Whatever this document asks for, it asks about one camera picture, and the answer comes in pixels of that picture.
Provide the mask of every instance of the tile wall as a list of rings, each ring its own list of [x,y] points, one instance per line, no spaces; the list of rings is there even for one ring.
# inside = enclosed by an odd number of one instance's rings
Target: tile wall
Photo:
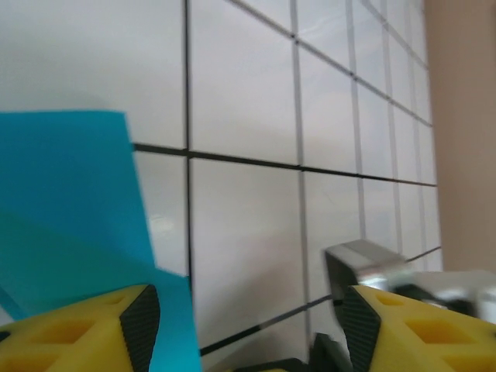
[[[126,112],[205,370],[306,359],[313,332],[343,340],[323,248],[368,238],[442,270],[422,6],[16,0],[0,110]]]

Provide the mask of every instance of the silver metal part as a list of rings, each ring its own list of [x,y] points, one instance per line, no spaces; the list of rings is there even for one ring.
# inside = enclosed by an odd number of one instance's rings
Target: silver metal part
[[[368,240],[331,246],[325,250],[325,264],[329,275],[333,308],[341,326],[343,317],[340,301],[350,285],[393,291],[415,282],[415,274],[403,256]]]
[[[417,273],[415,283],[435,297],[473,304],[476,316],[496,323],[496,275],[484,270]]]

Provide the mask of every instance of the blue paper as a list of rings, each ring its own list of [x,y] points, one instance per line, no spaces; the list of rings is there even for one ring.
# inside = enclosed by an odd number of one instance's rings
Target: blue paper
[[[125,116],[0,114],[0,209],[153,262]]]
[[[124,115],[0,114],[0,302],[19,318],[150,283],[150,371],[201,370],[188,279],[154,267]]]

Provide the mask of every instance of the grout line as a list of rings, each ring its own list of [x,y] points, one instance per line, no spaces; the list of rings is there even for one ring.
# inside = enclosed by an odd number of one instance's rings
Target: grout line
[[[382,16],[380,12],[378,12],[374,6],[368,1],[368,0],[362,0],[363,5],[365,5],[366,8],[368,8],[369,12],[371,12],[378,20],[381,22],[383,25],[386,26],[387,31],[401,44],[401,46],[410,54],[415,60],[417,60],[426,70],[429,69],[427,64],[418,56],[418,54],[413,50],[413,48],[410,47],[412,44],[411,42],[408,42],[407,40],[404,40],[398,31],[387,21],[387,19]],[[387,2],[381,2],[382,9],[381,11],[384,12],[385,15],[387,15]]]
[[[437,250],[440,250],[440,249],[441,249],[441,246],[437,246],[436,248],[432,248],[431,250],[426,250],[425,252],[420,253],[420,254],[418,254],[417,256],[414,256],[414,257],[412,257],[412,258],[408,258],[408,259],[406,260],[406,262],[413,262],[413,261],[415,261],[415,260],[418,260],[419,258],[425,257],[425,256],[429,255],[430,253],[432,253],[432,252],[436,252]]]
[[[307,167],[304,165],[278,163],[275,161],[250,159],[250,158],[245,158],[245,157],[234,157],[234,156],[230,156],[230,155],[221,155],[218,153],[206,153],[206,152],[202,152],[202,151],[176,149],[176,148],[172,148],[172,147],[148,145],[148,144],[144,144],[144,143],[134,143],[134,150],[140,151],[140,152],[145,152],[145,153],[159,153],[159,154],[163,154],[163,155],[183,156],[183,157],[187,157],[189,159],[217,160],[217,161],[225,161],[228,163],[249,164],[249,165],[257,165],[257,166],[261,166],[261,167],[289,169],[292,171],[299,171],[300,170],[300,171],[304,171],[304,172],[312,172],[312,173],[320,173],[320,174],[334,174],[336,176],[363,178],[363,179],[367,179],[367,180],[398,182],[400,184],[418,184],[421,186],[429,186],[429,187],[433,187],[433,188],[437,187],[437,184],[427,184],[424,182],[398,180],[396,178],[379,177],[379,176],[373,176],[370,174],[358,174],[358,173],[352,173],[352,172],[345,172],[342,170],[335,170],[334,171],[334,170],[330,170],[330,169]]]
[[[244,339],[245,337],[247,336],[251,336],[253,335],[254,333],[257,333],[259,331],[261,331],[262,329],[265,329],[267,327],[270,327],[276,323],[279,323],[279,322],[282,322],[283,320],[286,320],[294,315],[297,315],[299,314],[300,312],[305,312],[307,310],[309,310],[310,308],[313,308],[315,307],[316,305],[320,305],[322,304],[323,302],[325,301],[328,301],[328,300],[331,300],[332,297],[330,294],[322,297],[322,298],[319,298],[318,300],[315,300],[315,301],[312,301],[312,302],[309,302],[308,304],[306,305],[303,305],[303,306],[300,306],[298,308],[295,308],[289,312],[286,312],[282,315],[279,315],[279,316],[276,316],[275,318],[272,318],[270,320],[267,320],[266,322],[262,322],[258,325],[255,325],[253,327],[250,327],[248,329],[245,329],[241,332],[238,332],[237,334],[235,335],[232,335],[230,337],[227,337],[225,339],[221,339],[220,341],[216,342],[216,343],[213,343],[212,345],[208,345],[206,347],[202,347],[200,349],[200,355],[202,357],[204,357],[205,355],[207,354],[210,354],[210,353],[213,353],[214,351],[218,350],[218,349],[221,349],[225,346],[228,346],[232,343],[235,343],[236,341],[239,341],[241,339]]]
[[[384,53],[384,66],[386,75],[386,92],[392,97],[392,76],[391,76],[391,56],[389,54],[389,35],[387,30],[382,27],[382,45]],[[398,154],[396,151],[396,128],[394,126],[393,105],[391,100],[387,103],[387,121],[389,126],[389,141],[391,144],[391,166],[393,170],[393,178],[398,178]],[[394,199],[394,220],[396,223],[396,246],[398,252],[403,254],[403,229],[401,226],[401,204],[400,204],[400,185],[398,183],[393,185],[393,199]]]
[[[262,12],[259,12],[258,10],[256,10],[255,8],[253,8],[252,6],[245,4],[242,0],[224,0],[224,1],[226,1],[226,2],[228,2],[230,4],[232,4],[232,5],[234,5],[236,7],[238,7],[240,10],[242,10],[244,12],[249,13],[251,16],[253,16],[254,18],[258,19],[259,21],[261,21],[265,25],[269,26],[271,29],[275,30],[276,32],[280,33],[282,36],[285,36],[285,37],[287,37],[289,39],[295,40],[298,45],[301,45],[308,52],[312,53],[315,57],[323,60],[327,64],[332,65],[334,68],[338,69],[343,74],[345,74],[347,76],[351,76],[352,78],[355,78],[356,81],[360,85],[363,85],[365,88],[370,89],[371,91],[373,91],[374,93],[380,95],[384,99],[390,99],[391,100],[391,103],[393,105],[397,106],[398,108],[400,108],[401,110],[403,110],[404,112],[406,112],[407,114],[409,114],[410,116],[413,116],[415,119],[417,119],[418,121],[420,121],[423,125],[425,125],[425,126],[432,126],[429,122],[427,122],[423,118],[420,118],[419,116],[417,116],[415,114],[415,112],[413,112],[412,110],[409,110],[408,108],[404,107],[401,103],[396,102],[392,97],[388,97],[387,95],[385,95],[380,89],[378,89],[378,88],[374,87],[373,85],[371,85],[370,83],[366,82],[363,78],[357,77],[356,74],[355,74],[355,72],[354,72],[356,70],[356,68],[354,67],[354,64],[355,64],[354,58],[353,58],[353,60],[350,61],[350,64],[352,64],[352,67],[351,67],[351,70],[349,70],[346,67],[344,67],[343,65],[341,65],[338,62],[336,62],[335,60],[333,60],[331,57],[325,55],[323,52],[321,52],[320,50],[318,50],[317,48],[315,48],[310,43],[307,43],[306,41],[300,39],[300,37],[297,35],[297,33],[295,31],[288,31],[288,30],[286,30],[279,23],[273,21],[272,19],[270,19],[269,17],[267,17],[266,15],[264,15]],[[367,1],[365,1],[365,0],[363,0],[363,3],[369,9],[369,11],[370,11],[370,9],[373,9],[374,8],[372,5],[368,5]],[[386,28],[386,30],[388,31],[388,27],[389,27],[388,26],[388,23],[382,17],[382,15],[378,15],[377,14],[377,11],[376,12],[372,12],[372,13],[375,14],[375,16],[378,16],[379,17],[379,20],[383,24],[383,27]],[[353,35],[353,27],[348,27],[348,28],[349,28],[349,35],[350,34]],[[401,40],[401,42],[400,42],[401,45],[403,47],[405,47],[405,43],[406,42],[400,36],[398,36],[398,37]],[[409,48],[408,45],[407,45],[407,47],[405,47],[405,49],[407,50],[408,54],[411,54],[410,53],[411,52],[411,49]]]
[[[291,31],[293,35],[298,34],[298,13],[296,0],[291,0]],[[303,117],[301,110],[301,69],[299,58],[298,41],[292,43],[293,51],[293,74],[294,74],[294,113],[296,121],[296,149],[298,152],[298,165],[302,166],[305,161],[303,144]],[[310,284],[308,279],[308,236],[306,215],[306,192],[305,176],[303,171],[298,172],[298,200],[300,208],[300,235],[301,235],[301,268],[302,284],[305,304],[310,301]],[[311,342],[310,314],[305,311],[305,337],[307,345]]]
[[[396,222],[396,245],[398,252],[403,254],[403,230],[401,227],[400,185],[393,184],[394,216]]]
[[[191,45],[190,45],[190,2],[183,1],[183,68],[184,68],[184,136],[185,136],[185,155],[186,155],[186,240],[188,248],[188,280],[191,291],[191,301],[194,301],[194,257],[193,257],[193,242],[192,242],[192,169],[191,157],[188,156],[188,151],[191,146]]]
[[[381,0],[381,13],[380,13],[380,18],[383,19],[383,23],[387,22],[387,17],[388,17],[388,4],[386,0]]]
[[[353,7],[351,2],[346,2],[346,25],[348,27],[348,49],[350,51],[350,66],[353,72],[357,72],[357,56],[355,51],[355,33],[353,28]],[[353,128],[355,134],[355,159],[356,159],[356,172],[361,174],[363,172],[363,162],[362,162],[362,146],[361,146],[361,133],[360,133],[360,107],[358,103],[358,82],[361,82],[363,86],[367,88],[372,88],[372,85],[368,84],[363,79],[360,79],[351,74],[353,77],[351,81],[351,99],[353,107]],[[372,89],[373,92],[378,93],[380,96],[383,94],[376,88]],[[367,228],[365,223],[365,194],[363,188],[363,179],[357,180],[358,187],[358,219],[360,224],[360,238],[365,239],[367,234]]]
[[[315,57],[326,62],[327,64],[330,64],[331,66],[333,66],[335,69],[341,71],[346,76],[351,76],[351,77],[355,76],[355,74],[352,71],[348,70],[346,67],[337,63],[331,57],[324,54],[323,52],[321,52],[320,50],[315,48],[313,45],[311,45],[310,43],[307,43],[306,41],[300,39],[298,36],[295,36],[295,39],[298,41],[299,45],[301,45],[305,50],[307,50],[309,53],[313,54]]]
[[[365,225],[365,190],[363,188],[363,179],[358,180],[358,218],[360,223],[360,238],[367,238],[367,228]]]
[[[353,24],[352,2],[346,2],[346,27],[348,29],[348,54],[350,56],[350,70],[357,74],[357,56],[355,54],[355,28]]]
[[[406,22],[406,35],[408,38],[408,42],[412,39],[412,24],[410,23],[410,17],[408,15],[408,10],[405,10],[405,19]],[[408,55],[408,79],[410,81],[410,95],[412,100],[412,109],[414,112],[417,111],[417,99],[416,99],[416,83],[415,83],[415,74],[414,74],[414,59],[412,55]],[[420,128],[419,128],[419,117],[415,116],[413,120],[413,137],[415,144],[415,166],[417,168],[417,180],[422,180],[422,162],[420,157]],[[424,206],[424,192],[421,186],[417,187],[418,192],[418,209],[420,211],[420,236],[422,241],[422,252],[425,253],[427,250],[427,227],[425,226],[425,206]],[[424,270],[427,270],[427,262],[424,260]]]
[[[281,26],[279,23],[275,22],[274,20],[270,19],[262,12],[256,10],[253,6],[246,4],[241,0],[226,0],[226,1],[233,4],[234,6],[237,6],[239,9],[251,14],[253,17],[265,23],[265,25],[269,26],[271,29],[277,31],[281,35],[286,37],[293,37],[294,34],[292,32],[286,30],[283,26]]]

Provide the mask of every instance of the beige wall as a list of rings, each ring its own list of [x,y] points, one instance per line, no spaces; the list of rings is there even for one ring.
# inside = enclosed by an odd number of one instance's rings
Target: beige wall
[[[496,0],[425,0],[445,270],[496,272]]]

